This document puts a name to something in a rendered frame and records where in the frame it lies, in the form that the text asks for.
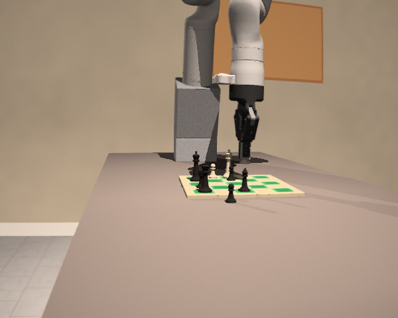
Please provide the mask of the white pawn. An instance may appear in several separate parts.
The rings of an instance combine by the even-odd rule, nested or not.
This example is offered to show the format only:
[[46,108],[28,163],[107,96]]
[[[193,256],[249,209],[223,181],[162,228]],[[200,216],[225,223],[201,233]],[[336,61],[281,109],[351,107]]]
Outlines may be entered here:
[[215,175],[215,164],[211,164],[211,174],[209,175],[209,178],[217,178],[217,176]]

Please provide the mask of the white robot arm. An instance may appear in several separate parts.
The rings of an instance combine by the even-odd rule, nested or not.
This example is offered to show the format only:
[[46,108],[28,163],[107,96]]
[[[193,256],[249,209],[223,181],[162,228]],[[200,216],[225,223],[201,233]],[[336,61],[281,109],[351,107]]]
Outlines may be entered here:
[[184,22],[183,84],[196,87],[216,83],[264,86],[264,47],[260,24],[267,17],[272,0],[230,0],[230,74],[213,77],[214,37],[220,0],[182,1],[197,6],[195,13]]

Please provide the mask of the green and cream chessboard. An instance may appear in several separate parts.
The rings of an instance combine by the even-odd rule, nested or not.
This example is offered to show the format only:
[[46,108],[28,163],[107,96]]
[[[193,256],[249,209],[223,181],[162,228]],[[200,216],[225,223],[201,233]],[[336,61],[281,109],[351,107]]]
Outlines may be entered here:
[[212,190],[211,193],[198,192],[199,188],[196,186],[199,182],[191,182],[191,177],[179,176],[187,199],[228,198],[229,184],[234,185],[234,198],[305,196],[304,192],[271,175],[248,175],[247,186],[250,189],[249,192],[239,191],[243,180],[241,175],[235,175],[235,181],[227,181],[227,178],[223,178],[223,176],[217,176],[217,178],[209,178],[208,176],[208,185]]

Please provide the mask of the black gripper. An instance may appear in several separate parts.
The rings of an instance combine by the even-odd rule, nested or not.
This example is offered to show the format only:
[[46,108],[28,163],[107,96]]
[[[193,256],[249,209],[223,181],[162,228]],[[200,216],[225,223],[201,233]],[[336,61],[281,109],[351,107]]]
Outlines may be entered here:
[[[238,158],[250,160],[251,143],[255,140],[259,116],[255,110],[255,102],[264,99],[264,86],[262,85],[230,85],[229,99],[238,101],[235,110],[234,123],[235,135],[239,141]],[[245,120],[246,118],[246,120]]]

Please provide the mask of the white king chess piece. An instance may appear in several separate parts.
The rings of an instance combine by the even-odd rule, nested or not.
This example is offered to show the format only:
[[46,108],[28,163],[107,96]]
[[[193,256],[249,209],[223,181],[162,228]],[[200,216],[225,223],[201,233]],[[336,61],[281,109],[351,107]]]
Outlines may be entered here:
[[227,160],[227,165],[226,165],[226,172],[223,175],[223,178],[228,178],[229,177],[229,167],[231,166],[231,159],[232,159],[232,153],[230,152],[230,150],[228,150],[228,152],[226,153],[226,160]]

